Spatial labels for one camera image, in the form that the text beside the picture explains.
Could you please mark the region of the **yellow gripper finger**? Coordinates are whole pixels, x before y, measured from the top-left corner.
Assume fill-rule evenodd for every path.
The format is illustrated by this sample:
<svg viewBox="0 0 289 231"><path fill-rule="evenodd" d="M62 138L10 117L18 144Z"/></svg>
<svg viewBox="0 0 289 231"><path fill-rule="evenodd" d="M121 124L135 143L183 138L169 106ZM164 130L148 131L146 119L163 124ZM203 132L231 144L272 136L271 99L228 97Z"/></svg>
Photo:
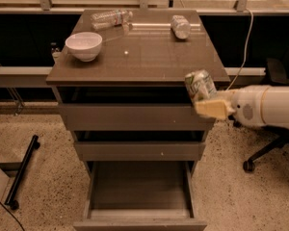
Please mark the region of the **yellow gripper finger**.
<svg viewBox="0 0 289 231"><path fill-rule="evenodd" d="M216 97L218 99L226 100L226 101L230 102L235 93L236 93L236 90L218 90Z"/></svg>
<svg viewBox="0 0 289 231"><path fill-rule="evenodd" d="M228 101L223 99L202 100L195 103L195 108L200 116L208 116L217 119L227 119L235 113Z"/></svg>

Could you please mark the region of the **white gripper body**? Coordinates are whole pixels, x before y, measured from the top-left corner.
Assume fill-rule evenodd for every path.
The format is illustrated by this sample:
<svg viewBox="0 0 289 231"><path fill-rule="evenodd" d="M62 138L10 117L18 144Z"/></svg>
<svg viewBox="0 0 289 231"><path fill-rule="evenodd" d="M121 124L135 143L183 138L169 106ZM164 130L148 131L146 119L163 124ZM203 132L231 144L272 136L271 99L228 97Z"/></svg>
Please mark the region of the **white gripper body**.
<svg viewBox="0 0 289 231"><path fill-rule="evenodd" d="M234 91L231 98L231 105L235 109L234 118L244 126L264 126L261 110L264 94L268 88L252 85Z"/></svg>

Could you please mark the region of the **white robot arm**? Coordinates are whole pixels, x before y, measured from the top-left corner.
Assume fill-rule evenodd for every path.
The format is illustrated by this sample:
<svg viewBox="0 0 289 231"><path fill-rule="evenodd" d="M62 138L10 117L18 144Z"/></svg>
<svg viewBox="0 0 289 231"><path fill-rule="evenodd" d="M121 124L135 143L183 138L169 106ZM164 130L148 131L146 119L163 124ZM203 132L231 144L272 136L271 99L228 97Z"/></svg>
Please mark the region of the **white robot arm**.
<svg viewBox="0 0 289 231"><path fill-rule="evenodd" d="M247 127L273 126L289 130L289 86L253 85L218 91L195 103L200 116L235 120Z"/></svg>

